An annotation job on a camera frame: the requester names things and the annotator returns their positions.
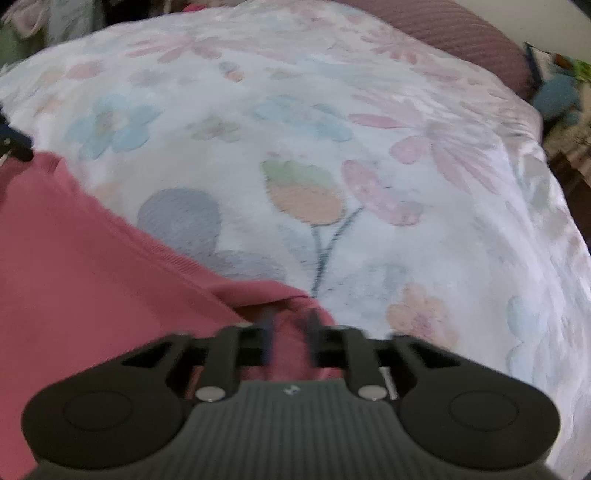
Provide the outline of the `pink ribbed knit garment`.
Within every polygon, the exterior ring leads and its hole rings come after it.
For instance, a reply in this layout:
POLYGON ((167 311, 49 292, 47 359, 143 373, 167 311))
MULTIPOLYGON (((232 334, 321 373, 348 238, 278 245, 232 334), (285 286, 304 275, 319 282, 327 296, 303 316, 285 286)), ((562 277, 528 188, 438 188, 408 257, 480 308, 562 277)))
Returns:
POLYGON ((87 195, 65 161, 1 166, 1 475, 35 465, 21 431, 45 386, 173 332, 209 337, 276 316, 276 381, 335 376, 308 360, 304 319, 318 302, 271 280, 231 280, 129 225, 87 195))

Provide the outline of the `pile of clothes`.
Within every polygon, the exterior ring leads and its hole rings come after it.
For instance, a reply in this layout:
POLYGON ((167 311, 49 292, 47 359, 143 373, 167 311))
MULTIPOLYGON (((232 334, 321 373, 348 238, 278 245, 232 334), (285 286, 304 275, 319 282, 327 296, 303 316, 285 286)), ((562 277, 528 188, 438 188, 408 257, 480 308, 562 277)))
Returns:
POLYGON ((101 1, 2 1, 1 66, 103 27, 101 1))

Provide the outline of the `white floral fleece blanket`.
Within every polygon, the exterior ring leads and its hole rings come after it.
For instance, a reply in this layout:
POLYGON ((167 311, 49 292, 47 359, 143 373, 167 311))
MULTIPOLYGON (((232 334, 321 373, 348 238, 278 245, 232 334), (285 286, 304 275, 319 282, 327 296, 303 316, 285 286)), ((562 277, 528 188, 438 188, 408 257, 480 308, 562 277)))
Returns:
POLYGON ((120 24, 1 75, 85 190, 232 279, 545 391, 590 469, 590 255, 536 110, 492 73, 328 1, 120 24))

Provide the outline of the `blue plush toy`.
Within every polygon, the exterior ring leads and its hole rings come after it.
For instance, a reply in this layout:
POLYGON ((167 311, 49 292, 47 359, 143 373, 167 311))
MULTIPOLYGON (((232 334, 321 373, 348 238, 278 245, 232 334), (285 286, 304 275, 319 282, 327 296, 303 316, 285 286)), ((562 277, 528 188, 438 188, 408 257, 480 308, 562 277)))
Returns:
POLYGON ((529 43, 525 53, 534 81, 532 104, 544 123, 576 125, 583 112, 583 85, 590 84, 590 64, 529 43))

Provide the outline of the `mauve ribbed pillow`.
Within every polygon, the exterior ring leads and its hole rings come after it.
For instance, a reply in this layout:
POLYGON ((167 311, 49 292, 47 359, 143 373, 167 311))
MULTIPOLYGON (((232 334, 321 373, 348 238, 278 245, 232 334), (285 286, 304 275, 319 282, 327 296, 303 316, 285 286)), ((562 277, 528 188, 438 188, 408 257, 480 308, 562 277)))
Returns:
POLYGON ((348 1, 392 27, 495 74, 529 100, 534 80, 523 49, 492 24, 450 0, 348 1))

